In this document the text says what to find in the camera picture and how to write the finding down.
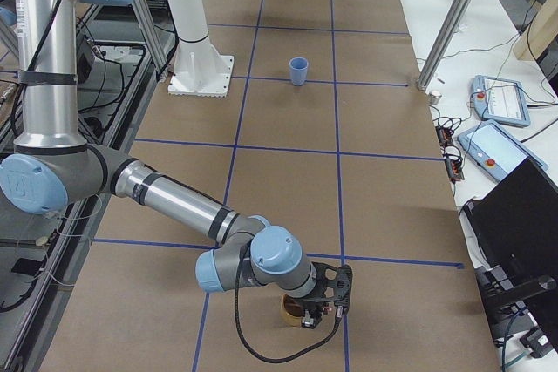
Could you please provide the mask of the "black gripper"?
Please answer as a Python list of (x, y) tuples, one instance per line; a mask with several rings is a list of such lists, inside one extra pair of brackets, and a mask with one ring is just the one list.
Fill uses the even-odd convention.
[(352, 290), (352, 268), (349, 265), (334, 267), (332, 265), (314, 262), (316, 270), (316, 285), (312, 291), (300, 299), (303, 307), (301, 326), (316, 328), (332, 303), (336, 316), (344, 316), (350, 309), (350, 295)]

